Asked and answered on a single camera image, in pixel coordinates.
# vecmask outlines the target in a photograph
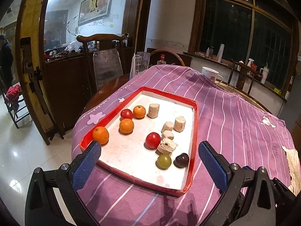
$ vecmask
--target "picture frame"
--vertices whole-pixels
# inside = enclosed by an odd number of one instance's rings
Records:
[[[112,0],[83,0],[79,9],[78,26],[108,17]]]

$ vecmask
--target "orange fruit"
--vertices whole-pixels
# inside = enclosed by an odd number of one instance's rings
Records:
[[[129,134],[134,129],[134,123],[131,119],[123,119],[120,121],[119,129],[122,133]]]
[[[143,106],[138,105],[133,109],[134,117],[137,119],[141,119],[145,116],[146,110]]]
[[[93,130],[92,138],[101,145],[106,144],[109,141],[109,132],[105,127],[96,127]]]

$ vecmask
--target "bolt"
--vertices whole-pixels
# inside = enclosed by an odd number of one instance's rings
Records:
[[[239,169],[239,165],[236,164],[236,163],[232,163],[230,166],[231,166],[231,168],[232,168],[233,170],[238,170],[238,169]]]
[[[40,167],[37,167],[35,170],[34,170],[34,173],[39,173],[41,171],[41,168]]]
[[[265,167],[259,167],[259,171],[266,172],[266,168]]]
[[[67,170],[69,168],[69,164],[63,164],[63,165],[61,165],[61,169],[62,170]]]

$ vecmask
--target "window frame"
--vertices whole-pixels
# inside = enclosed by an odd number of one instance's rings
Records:
[[[253,33],[254,33],[255,12],[261,13],[262,15],[266,16],[267,18],[271,19],[273,22],[277,23],[278,25],[280,25],[282,28],[284,28],[286,31],[288,31],[291,34],[289,64],[288,64],[288,69],[286,72],[285,80],[284,80],[284,83],[281,88],[281,96],[284,97],[289,88],[289,82],[290,82],[291,76],[295,75],[294,69],[297,64],[297,55],[298,55],[298,51],[299,51],[299,26],[298,26],[298,19],[297,19],[296,15],[292,14],[295,19],[293,21],[293,27],[289,28],[286,24],[284,24],[282,21],[277,19],[275,16],[273,16],[270,13],[266,12],[265,10],[257,7],[255,0],[253,0],[253,4],[245,2],[243,0],[225,0],[225,1],[235,3],[237,5],[244,6],[244,7],[247,7],[252,10],[252,24],[251,24],[249,47],[248,47],[248,51],[247,51],[247,55],[246,55],[246,61],[249,58],[249,55],[251,52],[252,39],[253,39]],[[292,13],[292,11],[289,11],[286,7],[284,7],[284,8],[289,13]],[[191,38],[190,38],[190,42],[189,42],[188,53],[194,54],[195,52],[200,52],[199,46],[201,43],[201,38],[202,38],[202,33],[203,33],[205,10],[206,10],[206,0],[196,0],[195,13],[194,13],[194,19],[193,19],[193,24],[192,24],[192,33],[191,33]]]

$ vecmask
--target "purple tablecloth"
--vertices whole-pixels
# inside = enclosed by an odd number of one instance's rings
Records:
[[[81,153],[79,142],[93,128],[94,124],[90,124],[93,119],[110,113],[119,104],[119,99],[127,98],[141,86],[197,101],[200,114],[198,143],[208,140],[229,163],[235,162],[241,167],[249,165],[255,170],[264,166],[270,178],[277,177],[286,186],[290,185],[288,163],[281,145],[288,149],[293,149],[294,145],[284,121],[183,66],[153,66],[82,115],[73,129],[72,158]],[[276,128],[264,124],[263,116],[267,116]],[[193,184],[180,198],[158,195],[132,185],[98,166],[78,193],[102,226],[198,225],[220,197],[198,154]]]

